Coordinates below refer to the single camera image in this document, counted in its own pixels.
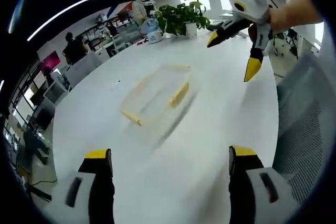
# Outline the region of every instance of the cable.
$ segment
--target cable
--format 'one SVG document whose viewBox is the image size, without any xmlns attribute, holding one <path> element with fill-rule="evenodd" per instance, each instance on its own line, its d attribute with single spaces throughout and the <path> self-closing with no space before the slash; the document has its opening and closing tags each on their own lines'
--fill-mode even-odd
<svg viewBox="0 0 336 224">
<path fill-rule="evenodd" d="M 48 202 L 48 203 L 51 202 L 50 200 L 47 200 L 47 199 L 45 199 L 45 198 L 43 198 L 43 197 L 41 197 L 41 196 L 36 195 L 36 197 L 38 197 L 38 198 L 40 198 L 40 199 L 42 199 L 42 200 L 44 200 L 44 201 L 46 201 L 46 202 Z"/>
<path fill-rule="evenodd" d="M 39 181 L 39 182 L 37 182 L 35 184 L 32 184 L 31 186 L 35 186 L 35 185 L 38 185 L 40 183 L 55 183 L 56 181 L 57 181 L 57 179 L 55 179 L 54 181 L 44 181 L 44 180 L 42 180 L 42 181 Z"/>
<path fill-rule="evenodd" d="M 271 2 L 275 5 L 276 8 L 278 8 L 277 4 L 273 0 L 271 0 Z"/>
</svg>

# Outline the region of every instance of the white desk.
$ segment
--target white desk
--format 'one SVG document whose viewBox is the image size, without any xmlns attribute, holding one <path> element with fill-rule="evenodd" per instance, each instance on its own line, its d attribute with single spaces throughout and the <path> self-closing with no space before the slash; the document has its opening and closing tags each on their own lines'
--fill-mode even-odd
<svg viewBox="0 0 336 224">
<path fill-rule="evenodd" d="M 66 72 L 65 76 L 68 79 L 72 88 L 80 81 L 93 72 L 103 63 L 103 60 L 96 55 L 95 52 L 89 51 L 86 56 L 72 65 Z"/>
<path fill-rule="evenodd" d="M 228 147 L 251 147 L 265 166 L 272 165 L 278 100 L 269 58 L 244 83 L 250 40 L 236 37 L 206 48 L 208 38 L 198 31 L 195 40 L 132 45 L 87 76 L 56 108 L 58 179 L 76 171 L 85 152 L 111 148 L 116 223 L 197 223 L 193 218 L 200 213 L 199 223 L 228 223 Z M 123 132 L 129 120 L 119 106 L 144 75 L 167 63 L 191 66 L 201 89 L 174 132 L 152 153 Z"/>
<path fill-rule="evenodd" d="M 232 12 L 220 14 L 219 17 L 220 17 L 221 19 L 229 19 L 229 18 L 232 17 Z"/>
</svg>

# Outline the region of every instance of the office chair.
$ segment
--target office chair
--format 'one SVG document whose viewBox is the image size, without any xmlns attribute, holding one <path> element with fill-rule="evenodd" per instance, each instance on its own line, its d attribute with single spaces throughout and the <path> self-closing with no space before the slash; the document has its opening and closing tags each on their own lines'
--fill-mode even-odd
<svg viewBox="0 0 336 224">
<path fill-rule="evenodd" d="M 330 158 L 336 136 L 336 88 L 311 52 L 278 84 L 279 132 L 273 168 L 303 203 Z"/>
</svg>

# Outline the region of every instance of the office equipment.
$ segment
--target office equipment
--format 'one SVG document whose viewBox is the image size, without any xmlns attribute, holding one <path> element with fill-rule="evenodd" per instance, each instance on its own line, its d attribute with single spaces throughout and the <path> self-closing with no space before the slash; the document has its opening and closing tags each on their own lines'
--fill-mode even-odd
<svg viewBox="0 0 336 224">
<path fill-rule="evenodd" d="M 55 104 L 49 99 L 43 99 L 40 105 L 35 109 L 32 117 L 36 124 L 45 130 L 55 115 Z"/>
<path fill-rule="evenodd" d="M 120 12 L 117 14 L 117 16 L 121 23 L 123 23 L 126 20 L 130 21 L 130 16 L 128 15 L 127 12 Z"/>
<path fill-rule="evenodd" d="M 37 90 L 35 94 L 30 98 L 30 101 L 33 103 L 35 106 L 39 106 L 39 104 L 43 101 L 44 99 L 44 93 L 47 90 L 46 84 L 42 84 L 42 86 Z"/>
<path fill-rule="evenodd" d="M 40 68 L 41 72 L 43 74 L 46 73 L 46 69 L 50 68 L 53 70 L 55 66 L 57 66 L 61 60 L 59 59 L 56 51 L 53 51 L 47 58 L 45 58 L 43 61 L 40 62 L 38 67 Z"/>
<path fill-rule="evenodd" d="M 162 40 L 161 32 L 159 31 L 159 23 L 154 18 L 149 18 L 142 24 L 142 30 L 147 34 L 150 43 L 157 43 Z"/>
<path fill-rule="evenodd" d="M 63 85 L 58 82 L 53 82 L 47 90 L 44 92 L 43 96 L 48 98 L 53 104 L 56 104 L 60 98 L 65 96 L 69 91 L 65 90 Z"/>
</svg>

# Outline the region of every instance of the monitor screen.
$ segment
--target monitor screen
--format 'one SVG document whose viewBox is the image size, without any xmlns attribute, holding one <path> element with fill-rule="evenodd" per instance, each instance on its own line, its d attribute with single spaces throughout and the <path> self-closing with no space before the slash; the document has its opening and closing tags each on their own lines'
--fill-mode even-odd
<svg viewBox="0 0 336 224">
<path fill-rule="evenodd" d="M 56 51 L 53 51 L 47 58 L 45 58 L 43 61 L 40 62 L 38 65 L 41 72 L 45 74 L 46 69 L 50 68 L 53 70 L 55 66 L 57 66 L 61 60 L 59 59 Z"/>
<path fill-rule="evenodd" d="M 120 12 L 117 14 L 120 22 L 124 22 L 125 20 L 129 19 L 129 15 L 127 12 Z"/>
</svg>

